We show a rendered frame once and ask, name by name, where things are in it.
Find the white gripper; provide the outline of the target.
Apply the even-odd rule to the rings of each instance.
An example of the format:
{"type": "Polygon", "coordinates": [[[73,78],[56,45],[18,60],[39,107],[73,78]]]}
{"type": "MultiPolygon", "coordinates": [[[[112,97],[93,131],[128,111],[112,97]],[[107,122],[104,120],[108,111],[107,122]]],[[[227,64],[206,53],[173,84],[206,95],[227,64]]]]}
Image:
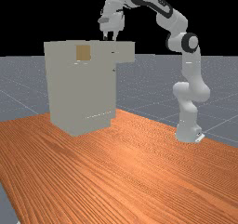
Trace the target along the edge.
{"type": "Polygon", "coordinates": [[[112,13],[109,16],[102,16],[99,20],[99,28],[103,32],[103,40],[109,40],[109,33],[113,32],[112,40],[116,41],[119,31],[125,27],[125,15],[122,11],[112,13]]]}

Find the pale grey cabinet drawer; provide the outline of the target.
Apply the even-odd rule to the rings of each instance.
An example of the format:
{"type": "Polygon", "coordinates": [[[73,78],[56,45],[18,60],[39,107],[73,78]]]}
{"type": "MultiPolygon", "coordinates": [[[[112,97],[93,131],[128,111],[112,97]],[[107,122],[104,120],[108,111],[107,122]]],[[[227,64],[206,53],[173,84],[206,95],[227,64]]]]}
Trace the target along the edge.
{"type": "Polygon", "coordinates": [[[117,63],[134,62],[135,43],[127,41],[116,41],[113,44],[112,57],[117,63]]]}

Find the pale grey cabinet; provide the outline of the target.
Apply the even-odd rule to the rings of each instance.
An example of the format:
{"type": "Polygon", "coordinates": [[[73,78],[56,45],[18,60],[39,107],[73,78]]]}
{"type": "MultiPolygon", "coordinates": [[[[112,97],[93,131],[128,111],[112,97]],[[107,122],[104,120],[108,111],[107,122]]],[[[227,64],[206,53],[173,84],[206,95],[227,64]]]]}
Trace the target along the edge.
{"type": "Polygon", "coordinates": [[[45,42],[50,122],[79,136],[111,125],[115,116],[114,44],[45,42]]]}

